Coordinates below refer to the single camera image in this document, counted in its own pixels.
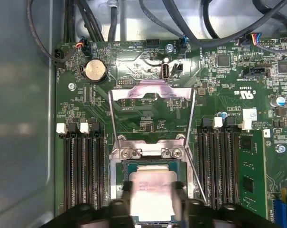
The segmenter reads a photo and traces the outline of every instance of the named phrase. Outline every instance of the black plastic part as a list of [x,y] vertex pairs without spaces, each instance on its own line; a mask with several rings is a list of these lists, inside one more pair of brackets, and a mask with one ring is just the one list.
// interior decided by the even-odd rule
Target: black plastic part
[[100,123],[99,122],[92,123],[91,130],[95,132],[100,131]]
[[160,40],[159,39],[147,39],[147,48],[159,48],[160,47]]
[[[56,58],[59,58],[59,59],[63,59],[64,57],[65,57],[65,53],[61,50],[61,49],[59,49],[59,48],[56,48],[55,49],[55,57]],[[55,62],[55,64],[56,64],[56,66],[58,67],[58,68],[66,68],[66,66],[65,66],[65,63],[58,63],[58,62]]]
[[81,51],[85,55],[85,57],[92,56],[92,46],[88,40],[84,40],[84,46],[81,48]]
[[236,125],[236,119],[232,116],[227,116],[223,122],[223,125],[225,127],[232,127]]
[[279,128],[279,121],[273,121],[273,127],[274,128]]
[[161,65],[161,77],[163,79],[169,79],[170,78],[170,67],[167,63],[164,63]]
[[73,133],[76,133],[78,131],[76,123],[69,123],[67,129],[68,129],[68,132],[73,132]]
[[210,127],[212,126],[213,120],[208,118],[208,117],[204,117],[201,119],[201,127]]
[[270,69],[265,67],[248,67],[241,72],[243,78],[252,78],[256,76],[271,77]]
[[183,71],[183,64],[182,63],[175,63],[172,69],[172,75],[178,76]]
[[275,116],[286,116],[287,115],[287,108],[276,108],[275,109]]

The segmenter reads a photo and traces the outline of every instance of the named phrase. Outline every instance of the wire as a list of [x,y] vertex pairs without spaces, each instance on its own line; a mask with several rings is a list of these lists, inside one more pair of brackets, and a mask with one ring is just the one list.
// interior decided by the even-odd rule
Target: wire
[[[272,8],[270,8],[269,6],[265,5],[264,3],[261,2],[261,0],[252,0],[255,8],[262,14],[266,15],[267,13],[269,13]],[[279,12],[277,12],[276,14],[274,14],[272,16],[273,19],[278,20],[279,22],[281,22],[282,24],[284,24],[284,26],[287,29],[287,17]]]
[[84,24],[85,24],[85,27],[86,27],[88,33],[90,34],[90,37],[91,37],[92,41],[93,42],[98,41],[97,36],[95,34],[95,31],[94,31],[94,29],[92,27],[92,24],[91,24],[90,20],[88,19],[88,16],[85,13],[83,5],[81,4],[80,0],[76,0],[76,4],[77,4],[77,6],[79,8],[79,11],[81,13],[81,16],[82,16]]
[[33,21],[33,15],[32,15],[32,9],[31,9],[31,6],[32,6],[32,3],[33,3],[34,0],[28,0],[27,1],[27,6],[26,6],[26,16],[27,16],[27,19],[28,19],[28,24],[29,24],[29,29],[30,29],[30,32],[35,40],[35,42],[37,43],[37,45],[39,46],[40,50],[42,51],[42,53],[44,55],[46,55],[48,58],[50,58],[51,60],[57,62],[57,63],[64,63],[66,62],[67,60],[69,60],[73,54],[76,52],[76,48],[73,48],[64,58],[60,59],[60,58],[56,58],[54,56],[52,56],[47,50],[46,48],[43,46],[38,34],[37,34],[37,31],[35,29],[35,25],[34,25],[34,21]]
[[210,17],[209,17],[209,5],[210,5],[211,1],[212,0],[204,0],[203,5],[202,5],[204,25],[206,27],[206,30],[210,34],[210,36],[213,39],[218,39],[219,36],[217,35],[215,30],[213,29],[213,26],[212,26],[212,24],[210,22]]
[[268,14],[251,24],[250,26],[246,27],[245,29],[232,34],[230,36],[227,36],[225,38],[221,39],[215,39],[211,41],[201,41],[198,40],[197,37],[192,33],[188,25],[186,24],[185,20],[181,16],[176,4],[174,3],[174,0],[162,0],[168,13],[170,14],[173,21],[177,24],[177,26],[180,28],[181,31],[187,36],[190,41],[192,41],[194,44],[199,45],[200,47],[217,47],[221,46],[223,44],[226,44],[232,40],[236,40],[239,37],[244,36],[245,34],[252,32],[253,30],[257,29],[259,26],[263,25],[267,20],[269,20],[276,12],[278,12],[282,7],[284,7],[287,4],[287,0],[282,0],[280,3],[278,3]]
[[101,30],[99,28],[98,22],[97,22],[94,14],[93,14],[91,8],[87,4],[86,0],[78,0],[78,1],[81,3],[83,8],[85,9],[87,17],[91,21],[93,29],[95,30],[95,33],[97,35],[97,40],[96,41],[103,41],[104,42],[104,38],[103,38],[103,35],[102,35]]
[[118,21],[117,7],[111,7],[111,26],[107,38],[107,41],[109,42],[115,41],[117,21]]
[[144,14],[147,16],[148,19],[150,19],[151,21],[153,21],[155,24],[159,25],[160,27],[166,29],[167,31],[169,31],[170,33],[174,34],[175,36],[179,37],[179,38],[183,38],[184,35],[182,35],[181,33],[177,32],[176,30],[172,29],[171,27],[169,27],[168,25],[166,25],[165,23],[163,23],[161,20],[159,20],[158,18],[155,17],[154,14],[152,14],[147,7],[144,4],[144,0],[139,0],[139,4],[140,4],[140,8],[142,9],[142,11],[144,12]]
[[67,0],[68,3],[68,37],[69,42],[76,42],[75,35],[75,4],[74,0]]

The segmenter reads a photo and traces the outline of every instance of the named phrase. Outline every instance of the blue slot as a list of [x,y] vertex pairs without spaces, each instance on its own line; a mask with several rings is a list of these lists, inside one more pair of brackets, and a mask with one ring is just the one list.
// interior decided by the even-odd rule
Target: blue slot
[[287,228],[287,205],[281,199],[275,199],[274,203],[274,221],[281,228]]

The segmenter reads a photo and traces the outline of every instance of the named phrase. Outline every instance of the screw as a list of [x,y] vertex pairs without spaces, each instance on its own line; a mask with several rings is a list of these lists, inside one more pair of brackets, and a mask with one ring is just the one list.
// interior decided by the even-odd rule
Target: screw
[[276,146],[276,152],[277,153],[284,153],[284,152],[286,152],[286,147],[284,146],[284,145],[277,145]]
[[235,210],[235,207],[233,205],[224,205],[224,207],[228,210]]
[[70,91],[74,91],[75,89],[76,89],[76,84],[75,83],[70,83],[70,84],[68,84],[68,89],[70,90]]
[[176,148],[173,150],[172,156],[174,158],[180,158],[182,156],[182,152],[180,149]]
[[132,157],[133,150],[125,149],[121,152],[121,157],[123,159],[130,159]]
[[173,46],[172,44],[167,44],[167,45],[166,45],[166,51],[167,51],[168,53],[173,52],[173,51],[174,51],[174,46]]

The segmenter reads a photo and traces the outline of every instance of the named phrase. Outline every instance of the white label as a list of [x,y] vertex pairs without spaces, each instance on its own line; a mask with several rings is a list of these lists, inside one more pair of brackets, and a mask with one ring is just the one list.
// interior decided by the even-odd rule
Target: white label
[[242,110],[243,120],[257,121],[257,110],[256,108],[244,108]]
[[256,94],[256,90],[241,90],[241,91],[234,91],[234,95],[241,95],[242,99],[253,99],[254,94]]

